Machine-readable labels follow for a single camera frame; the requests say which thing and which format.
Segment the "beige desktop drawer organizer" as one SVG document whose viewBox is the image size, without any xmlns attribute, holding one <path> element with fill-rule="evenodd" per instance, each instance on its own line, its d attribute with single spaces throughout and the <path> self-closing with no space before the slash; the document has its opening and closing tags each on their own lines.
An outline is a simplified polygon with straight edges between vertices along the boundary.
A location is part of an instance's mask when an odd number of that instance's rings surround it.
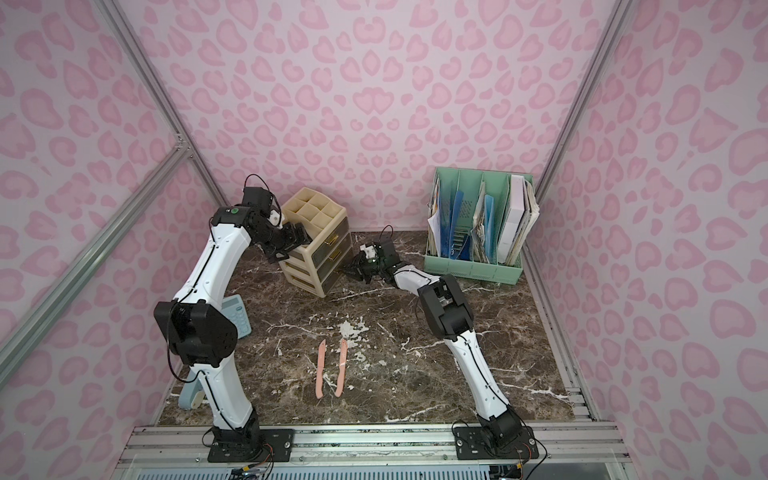
<svg viewBox="0 0 768 480">
<path fill-rule="evenodd" d="M 286 202 L 283 213 L 287 222 L 305 227 L 310 243 L 280 261 L 281 270 L 290 284 L 324 298 L 342 275 L 340 267 L 352 256 L 347 209 L 304 187 Z"/>
</svg>

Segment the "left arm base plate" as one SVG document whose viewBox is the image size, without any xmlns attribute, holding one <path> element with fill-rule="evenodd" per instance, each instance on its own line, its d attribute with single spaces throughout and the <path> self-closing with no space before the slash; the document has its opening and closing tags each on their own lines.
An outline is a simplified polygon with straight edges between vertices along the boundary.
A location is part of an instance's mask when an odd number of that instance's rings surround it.
<svg viewBox="0 0 768 480">
<path fill-rule="evenodd" d="M 259 463 L 264 460 L 288 462 L 295 431 L 293 429 L 260 429 L 257 433 L 237 433 L 214 427 L 209 447 L 209 463 Z"/>
</svg>

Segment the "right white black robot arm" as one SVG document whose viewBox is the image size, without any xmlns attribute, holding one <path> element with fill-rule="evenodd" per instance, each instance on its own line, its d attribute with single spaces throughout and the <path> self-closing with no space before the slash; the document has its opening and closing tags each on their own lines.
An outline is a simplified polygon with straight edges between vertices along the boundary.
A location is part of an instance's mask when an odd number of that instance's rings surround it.
<svg viewBox="0 0 768 480">
<path fill-rule="evenodd" d="M 537 447 L 528 425 L 494 379 L 477 339 L 473 309 L 454 276 L 429 274 L 402 260 L 390 240 L 361 245 L 342 271 L 366 284 L 379 278 L 418 297 L 430 331 L 450 350 L 468 385 L 491 453 L 507 453 L 517 444 Z"/>
</svg>

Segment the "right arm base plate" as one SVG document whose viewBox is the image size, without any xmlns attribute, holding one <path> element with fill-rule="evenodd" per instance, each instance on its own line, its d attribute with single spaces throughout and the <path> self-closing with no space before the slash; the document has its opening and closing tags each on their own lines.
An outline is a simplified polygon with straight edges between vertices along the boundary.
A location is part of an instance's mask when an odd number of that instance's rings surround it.
<svg viewBox="0 0 768 480">
<path fill-rule="evenodd" d="M 462 423 L 451 427 L 456 455 L 459 460 L 512 460 L 526 463 L 539 459 L 538 444 L 533 430 L 524 426 L 515 437 L 507 440 L 494 437 L 487 428 Z"/>
</svg>

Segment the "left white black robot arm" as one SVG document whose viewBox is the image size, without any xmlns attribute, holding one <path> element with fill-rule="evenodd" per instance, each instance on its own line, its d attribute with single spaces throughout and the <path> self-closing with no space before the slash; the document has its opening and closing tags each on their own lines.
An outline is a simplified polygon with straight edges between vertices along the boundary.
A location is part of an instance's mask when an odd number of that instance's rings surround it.
<svg viewBox="0 0 768 480">
<path fill-rule="evenodd" d="M 278 211 L 245 205 L 223 207 L 209 220 L 209 238 L 184 286 L 160 301 L 154 318 L 167 352 L 190 368 L 213 412 L 218 445 L 260 447 L 255 408 L 243 390 L 234 360 L 235 324 L 222 312 L 224 294 L 242 254 L 257 246 L 271 262 L 285 260 L 311 237 L 300 223 L 284 222 Z"/>
</svg>

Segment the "pink fruit knife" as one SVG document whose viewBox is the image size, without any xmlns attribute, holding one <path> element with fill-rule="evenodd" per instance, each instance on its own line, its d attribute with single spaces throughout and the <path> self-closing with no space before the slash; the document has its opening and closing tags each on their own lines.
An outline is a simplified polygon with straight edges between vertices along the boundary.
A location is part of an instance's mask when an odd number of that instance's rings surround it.
<svg viewBox="0 0 768 480">
<path fill-rule="evenodd" d="M 324 396 L 324 367 L 327 343 L 322 340 L 317 349 L 316 376 L 315 376 L 315 397 L 320 400 Z"/>
<path fill-rule="evenodd" d="M 334 396 L 337 398 L 339 398 L 344 391 L 347 357 L 348 342 L 346 338 L 343 338 L 340 343 L 337 384 L 334 391 Z"/>
</svg>

